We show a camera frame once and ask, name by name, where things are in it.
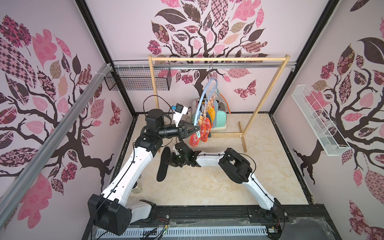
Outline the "red patterned insole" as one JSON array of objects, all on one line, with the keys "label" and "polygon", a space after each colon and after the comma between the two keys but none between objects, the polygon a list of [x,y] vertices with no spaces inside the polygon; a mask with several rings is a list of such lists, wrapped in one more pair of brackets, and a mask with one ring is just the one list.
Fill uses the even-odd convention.
[{"label": "red patterned insole", "polygon": [[205,118],[202,125],[203,133],[201,134],[201,141],[206,143],[211,132],[211,121],[208,117]]},{"label": "red patterned insole", "polygon": [[190,138],[190,141],[189,141],[189,143],[190,143],[190,145],[192,146],[192,147],[194,147],[194,148],[196,148],[197,146],[198,146],[198,144],[199,144],[199,141],[200,141],[200,132],[196,132],[196,133],[193,133],[192,135],[191,135],[191,138]]}]

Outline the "black insole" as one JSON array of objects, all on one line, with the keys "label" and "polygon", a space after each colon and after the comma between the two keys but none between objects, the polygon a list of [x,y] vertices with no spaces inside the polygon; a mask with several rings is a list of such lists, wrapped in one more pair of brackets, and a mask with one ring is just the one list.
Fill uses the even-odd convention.
[{"label": "black insole", "polygon": [[169,147],[165,147],[162,155],[161,155],[161,161],[157,173],[157,181],[162,182],[167,175],[168,171],[168,161],[171,158],[171,149]]}]

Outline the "light blue clip hanger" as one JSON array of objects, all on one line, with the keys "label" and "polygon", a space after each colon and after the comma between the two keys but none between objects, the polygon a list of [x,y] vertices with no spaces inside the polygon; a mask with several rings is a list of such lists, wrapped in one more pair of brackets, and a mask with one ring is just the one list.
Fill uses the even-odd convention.
[{"label": "light blue clip hanger", "polygon": [[200,119],[200,112],[203,106],[203,101],[208,100],[213,96],[218,88],[218,79],[216,77],[210,77],[208,83],[203,89],[203,93],[198,101],[197,110],[195,113],[195,118],[193,121],[194,126],[198,125],[198,120]]}]

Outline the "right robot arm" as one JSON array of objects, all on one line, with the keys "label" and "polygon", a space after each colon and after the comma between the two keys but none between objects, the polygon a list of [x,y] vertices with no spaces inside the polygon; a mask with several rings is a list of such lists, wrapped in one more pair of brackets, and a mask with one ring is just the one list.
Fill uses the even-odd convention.
[{"label": "right robot arm", "polygon": [[157,181],[162,182],[167,175],[168,167],[220,167],[228,178],[236,184],[244,185],[257,200],[263,210],[264,219],[268,222],[277,221],[277,227],[284,228],[286,212],[277,198],[271,195],[259,182],[255,169],[251,167],[246,154],[238,153],[232,148],[227,148],[219,153],[206,153],[194,151],[183,142],[174,146],[172,152],[165,147],[161,155],[161,163],[157,173]]}]

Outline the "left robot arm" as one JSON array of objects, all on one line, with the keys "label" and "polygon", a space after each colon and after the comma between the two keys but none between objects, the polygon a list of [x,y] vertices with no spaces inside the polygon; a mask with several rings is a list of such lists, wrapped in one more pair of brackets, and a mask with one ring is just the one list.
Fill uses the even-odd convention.
[{"label": "left robot arm", "polygon": [[180,104],[174,110],[170,124],[166,125],[167,114],[152,109],[146,115],[146,125],[134,143],[133,152],[118,175],[100,195],[92,195],[88,201],[91,227],[99,227],[115,235],[122,235],[128,226],[150,216],[154,204],[139,201],[126,207],[129,195],[135,188],[139,176],[162,147],[164,139],[173,137],[186,139],[199,128],[182,120],[188,108]]}]

